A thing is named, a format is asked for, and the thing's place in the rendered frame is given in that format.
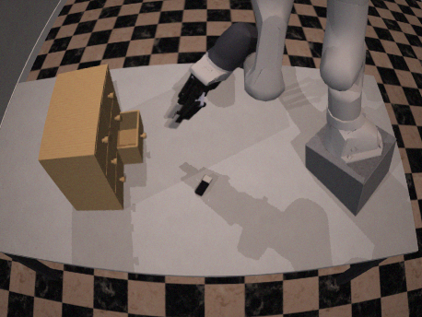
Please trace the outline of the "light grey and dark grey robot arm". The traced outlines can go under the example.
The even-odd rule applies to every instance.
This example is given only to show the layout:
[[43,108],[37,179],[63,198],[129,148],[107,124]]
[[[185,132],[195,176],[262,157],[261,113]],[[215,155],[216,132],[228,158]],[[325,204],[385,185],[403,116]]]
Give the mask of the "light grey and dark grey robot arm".
[[[252,0],[257,28],[232,24],[190,72],[209,86],[244,68],[244,90],[251,97],[278,98],[285,91],[281,68],[293,3]],[[380,156],[383,150],[378,128],[361,107],[368,11],[369,0],[327,0],[320,63],[321,78],[329,86],[323,142],[345,164]]]

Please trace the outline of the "tan wooden chest of drawers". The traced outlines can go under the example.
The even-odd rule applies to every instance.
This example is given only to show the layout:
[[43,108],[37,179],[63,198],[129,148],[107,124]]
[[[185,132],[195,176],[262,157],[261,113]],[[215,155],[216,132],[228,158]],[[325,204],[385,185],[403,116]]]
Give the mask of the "tan wooden chest of drawers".
[[76,211],[123,210],[95,155],[107,69],[58,74],[43,129],[38,161]]

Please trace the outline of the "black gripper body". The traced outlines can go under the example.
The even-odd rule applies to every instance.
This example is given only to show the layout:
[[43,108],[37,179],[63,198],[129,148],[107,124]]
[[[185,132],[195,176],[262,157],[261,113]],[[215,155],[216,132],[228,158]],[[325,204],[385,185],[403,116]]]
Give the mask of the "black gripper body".
[[195,86],[198,87],[198,89],[195,91],[195,93],[193,94],[194,97],[199,98],[202,96],[203,92],[205,92],[205,96],[207,95],[209,90],[215,89],[220,83],[221,81],[218,81],[214,84],[211,84],[209,86],[205,86],[204,84],[201,83],[201,81],[199,79],[197,79],[195,76],[193,76],[193,79],[195,81]]

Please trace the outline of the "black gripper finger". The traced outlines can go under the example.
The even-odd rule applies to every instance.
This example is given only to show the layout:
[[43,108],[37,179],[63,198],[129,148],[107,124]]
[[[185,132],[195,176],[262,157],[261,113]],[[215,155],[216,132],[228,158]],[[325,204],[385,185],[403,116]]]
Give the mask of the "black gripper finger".
[[193,87],[193,90],[189,94],[189,99],[184,103],[181,110],[179,112],[177,111],[177,114],[168,125],[169,128],[177,129],[182,120],[190,120],[201,108],[206,106],[206,102],[204,102],[205,92],[203,92],[200,98],[193,96],[197,89],[197,86]]
[[[195,85],[195,81],[193,79],[193,74],[190,74],[190,77],[186,81],[185,85],[183,86],[182,90],[178,95],[178,102],[174,105],[170,113],[167,115],[168,118],[173,119],[177,114],[177,111],[180,111],[184,103],[189,99],[189,94],[191,93],[191,88]],[[183,94],[182,94],[183,93]]]

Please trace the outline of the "brown wooden drawer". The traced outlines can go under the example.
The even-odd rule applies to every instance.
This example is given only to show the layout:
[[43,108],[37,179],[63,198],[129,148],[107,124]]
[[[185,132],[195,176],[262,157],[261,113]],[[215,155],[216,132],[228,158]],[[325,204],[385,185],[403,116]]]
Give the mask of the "brown wooden drawer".
[[116,158],[116,147],[113,143],[110,132],[109,139],[110,142],[107,149],[106,177],[109,180],[113,191],[115,192],[115,165],[118,164],[118,159]]
[[116,158],[118,159],[118,165],[116,165],[115,193],[123,206],[123,183],[125,182],[125,176],[123,176],[123,164],[118,152]]
[[106,124],[102,109],[100,109],[95,155],[104,173],[106,170],[107,144],[109,144],[110,142],[110,139],[108,137],[108,132],[109,132],[108,125]]
[[[112,99],[111,106],[111,119],[110,119],[110,130],[113,137],[114,143],[117,146],[117,134],[118,134],[118,122],[121,121],[121,115],[119,115],[120,109],[114,93],[114,99]],[[116,117],[117,116],[117,117]]]
[[144,133],[140,111],[120,112],[117,150],[124,164],[143,163]]
[[111,82],[111,76],[110,76],[109,70],[107,70],[103,94],[102,94],[102,100],[101,100],[101,107],[104,111],[108,125],[110,123],[112,99],[114,99],[113,85]]

